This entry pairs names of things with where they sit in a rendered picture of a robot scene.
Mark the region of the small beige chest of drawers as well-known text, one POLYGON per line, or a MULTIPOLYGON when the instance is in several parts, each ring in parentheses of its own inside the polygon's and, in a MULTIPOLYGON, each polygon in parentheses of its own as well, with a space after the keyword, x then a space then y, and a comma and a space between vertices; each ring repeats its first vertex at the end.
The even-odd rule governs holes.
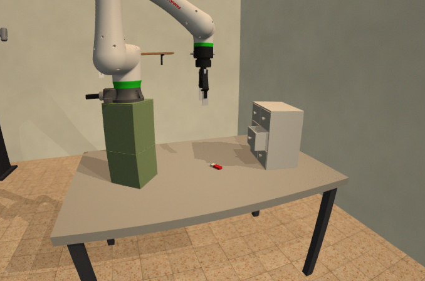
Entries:
POLYGON ((298 165, 304 111, 283 102, 253 102, 270 112, 266 170, 298 165))

